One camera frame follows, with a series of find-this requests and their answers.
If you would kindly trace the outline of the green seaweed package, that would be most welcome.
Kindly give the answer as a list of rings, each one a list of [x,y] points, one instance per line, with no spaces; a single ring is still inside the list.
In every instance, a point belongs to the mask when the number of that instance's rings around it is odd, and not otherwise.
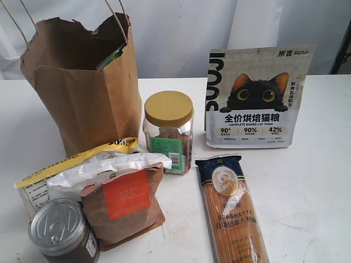
[[[123,54],[123,49],[127,44],[121,44],[114,52],[112,52],[110,55],[108,55],[104,60],[102,60],[98,65],[97,65],[97,70],[103,69],[105,66],[119,58]]]

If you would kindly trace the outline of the brown paper bag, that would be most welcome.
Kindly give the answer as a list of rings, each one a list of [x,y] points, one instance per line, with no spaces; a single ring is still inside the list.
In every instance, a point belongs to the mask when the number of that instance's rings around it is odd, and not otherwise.
[[[94,31],[58,17],[34,27],[20,69],[58,126],[66,155],[138,136],[142,101],[126,12],[113,12]],[[97,70],[124,43],[123,54]]]

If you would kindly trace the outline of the yellow white bag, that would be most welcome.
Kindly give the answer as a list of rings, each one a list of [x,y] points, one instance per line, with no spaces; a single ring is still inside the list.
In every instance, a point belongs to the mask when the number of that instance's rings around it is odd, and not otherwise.
[[[119,155],[146,152],[138,138],[127,137],[75,154],[43,168],[14,184],[31,218],[48,200],[47,180],[81,164],[95,163]]]

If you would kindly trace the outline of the clear jar yellow lid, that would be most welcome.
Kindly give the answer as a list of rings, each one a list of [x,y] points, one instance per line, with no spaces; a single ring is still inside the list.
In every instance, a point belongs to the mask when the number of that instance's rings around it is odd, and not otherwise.
[[[184,175],[191,167],[193,102],[186,94],[166,90],[150,96],[144,104],[143,133],[147,150],[172,161],[169,174]]]

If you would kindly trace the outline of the cat food pouch black cat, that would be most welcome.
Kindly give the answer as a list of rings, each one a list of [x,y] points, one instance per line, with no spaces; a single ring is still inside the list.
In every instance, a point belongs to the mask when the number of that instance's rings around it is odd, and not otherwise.
[[[311,44],[211,50],[205,99],[207,145],[289,147],[315,50]]]

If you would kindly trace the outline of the brown pouch orange label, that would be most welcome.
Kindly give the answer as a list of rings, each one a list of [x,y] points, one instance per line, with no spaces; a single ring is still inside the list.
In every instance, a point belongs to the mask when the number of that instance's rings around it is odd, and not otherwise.
[[[163,178],[163,164],[152,164],[80,193],[83,211],[100,243],[108,251],[165,222],[155,197]]]

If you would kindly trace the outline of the white plastic pouch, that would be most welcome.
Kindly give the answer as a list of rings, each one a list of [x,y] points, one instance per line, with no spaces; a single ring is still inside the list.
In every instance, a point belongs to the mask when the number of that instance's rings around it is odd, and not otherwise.
[[[123,173],[140,170],[158,162],[161,162],[165,168],[172,167],[172,161],[166,155],[145,152],[80,164],[47,180],[48,192],[52,196],[60,196],[64,192],[79,193],[88,185],[99,184]]]

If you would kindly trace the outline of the spaghetti package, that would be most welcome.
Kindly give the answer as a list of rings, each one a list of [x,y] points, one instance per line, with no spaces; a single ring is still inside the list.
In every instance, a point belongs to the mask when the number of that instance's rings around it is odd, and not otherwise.
[[[215,262],[269,262],[240,155],[195,160]]]

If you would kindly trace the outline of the metal can brown label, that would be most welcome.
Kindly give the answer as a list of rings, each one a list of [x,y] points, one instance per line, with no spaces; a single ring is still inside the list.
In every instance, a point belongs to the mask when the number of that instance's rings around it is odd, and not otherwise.
[[[97,262],[99,242],[79,203],[47,202],[32,217],[28,234],[48,262]]]

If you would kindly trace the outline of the black metal stand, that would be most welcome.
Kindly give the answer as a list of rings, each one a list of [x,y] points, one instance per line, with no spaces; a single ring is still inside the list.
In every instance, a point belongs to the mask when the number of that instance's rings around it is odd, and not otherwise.
[[[350,23],[347,27],[333,65],[330,71],[331,75],[350,74]]]

